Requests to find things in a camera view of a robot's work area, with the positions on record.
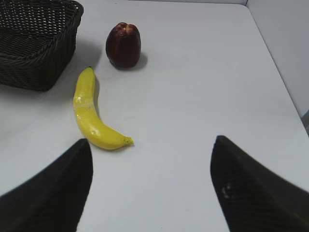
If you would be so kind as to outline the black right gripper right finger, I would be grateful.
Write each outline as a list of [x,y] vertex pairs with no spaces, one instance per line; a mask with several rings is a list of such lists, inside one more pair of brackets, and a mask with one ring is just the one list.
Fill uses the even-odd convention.
[[223,135],[216,137],[210,174],[231,232],[309,230],[309,193],[266,168]]

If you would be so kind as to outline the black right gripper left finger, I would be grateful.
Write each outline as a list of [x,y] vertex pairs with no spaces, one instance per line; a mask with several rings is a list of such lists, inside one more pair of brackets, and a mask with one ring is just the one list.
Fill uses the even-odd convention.
[[75,232],[93,179],[87,139],[0,197],[2,232]]

